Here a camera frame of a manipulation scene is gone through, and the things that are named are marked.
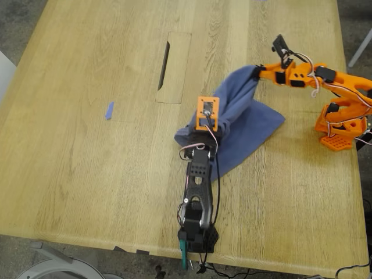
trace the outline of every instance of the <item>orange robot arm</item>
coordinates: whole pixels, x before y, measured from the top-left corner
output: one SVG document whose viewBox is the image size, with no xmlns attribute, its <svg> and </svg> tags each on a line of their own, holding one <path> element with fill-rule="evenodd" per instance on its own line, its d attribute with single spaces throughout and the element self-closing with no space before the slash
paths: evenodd
<svg viewBox="0 0 372 279">
<path fill-rule="evenodd" d="M 367 129 L 366 116 L 372 114 L 372 99 L 359 91 L 372 95 L 372 81 L 333 71 L 325 63 L 313 65 L 306 55 L 290 51 L 281 35 L 273 42 L 273 51 L 277 51 L 281 62 L 259 66 L 259 77 L 278 85 L 311 86 L 316 90 L 323 87 L 332 91 L 339 98 L 333 98 L 329 105 L 325 105 L 315 130 L 327 133 L 320 139 L 327 147 L 335 151 L 351 148 L 354 138 Z M 293 55 L 304 63 L 296 66 L 290 58 Z"/>
</svg>

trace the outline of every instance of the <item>blue towel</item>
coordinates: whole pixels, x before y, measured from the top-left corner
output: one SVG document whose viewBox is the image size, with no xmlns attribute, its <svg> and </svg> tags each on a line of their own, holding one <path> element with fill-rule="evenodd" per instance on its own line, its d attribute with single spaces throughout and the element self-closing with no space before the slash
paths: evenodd
<svg viewBox="0 0 372 279">
<path fill-rule="evenodd" d="M 218 149 L 220 175 L 238 166 L 284 122 L 280 113 L 253 99 L 257 79 L 252 77 L 255 66 L 249 65 L 231 73 L 218 87 L 214 96 L 220 98 L 218 126 L 222 139 Z M 174 139 L 187 145 L 195 127 L 196 115 L 189 125 L 179 129 Z M 217 178 L 213 162 L 211 180 Z"/>
</svg>

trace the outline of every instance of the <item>wood grain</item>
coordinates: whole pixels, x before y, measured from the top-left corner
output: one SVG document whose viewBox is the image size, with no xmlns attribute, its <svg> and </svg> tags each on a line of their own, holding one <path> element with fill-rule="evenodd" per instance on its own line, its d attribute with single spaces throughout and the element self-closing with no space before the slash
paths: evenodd
<svg viewBox="0 0 372 279">
<path fill-rule="evenodd" d="M 155 101 L 169 32 L 191 34 L 180 104 Z M 173 135 L 231 71 L 278 61 L 279 33 L 345 70 L 335 0 L 49 0 L 0 107 L 0 233 L 180 258 Z M 319 144 L 332 95 L 310 92 L 260 81 L 286 121 L 223 177 L 211 262 L 325 277 L 367 262 L 356 151 Z"/>
<path fill-rule="evenodd" d="M 169 55 L 163 62 L 164 82 L 156 93 L 156 102 L 181 103 L 190 41 L 190 33 L 169 32 Z"/>
</svg>

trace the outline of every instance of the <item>blue tape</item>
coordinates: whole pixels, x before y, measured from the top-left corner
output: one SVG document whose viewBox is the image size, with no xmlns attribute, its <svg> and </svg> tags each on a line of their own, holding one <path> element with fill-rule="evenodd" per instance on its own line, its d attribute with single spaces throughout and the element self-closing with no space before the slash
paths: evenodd
<svg viewBox="0 0 372 279">
<path fill-rule="evenodd" d="M 107 112 L 106 112 L 106 114 L 105 114 L 105 118 L 106 118 L 106 120 L 111 119 L 111 115 L 112 115 L 112 110 L 113 110 L 113 108 L 114 108 L 114 102 L 111 102 L 110 105 L 109 105 L 109 107 L 107 108 Z"/>
</svg>

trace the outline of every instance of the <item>orange bracket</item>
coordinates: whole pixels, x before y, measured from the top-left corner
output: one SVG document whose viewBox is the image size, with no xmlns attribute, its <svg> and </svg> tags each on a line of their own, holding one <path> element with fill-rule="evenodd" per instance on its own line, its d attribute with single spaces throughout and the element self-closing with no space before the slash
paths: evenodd
<svg viewBox="0 0 372 279">
<path fill-rule="evenodd" d="M 207 115 L 209 115 L 213 124 L 213 131 L 217 132 L 218 129 L 218 116 L 219 116 L 220 98 L 218 97 L 198 97 L 198 108 L 196 111 L 196 130 L 207 131 L 208 129 L 202 124 L 202 119 L 207 123 Z"/>
</svg>

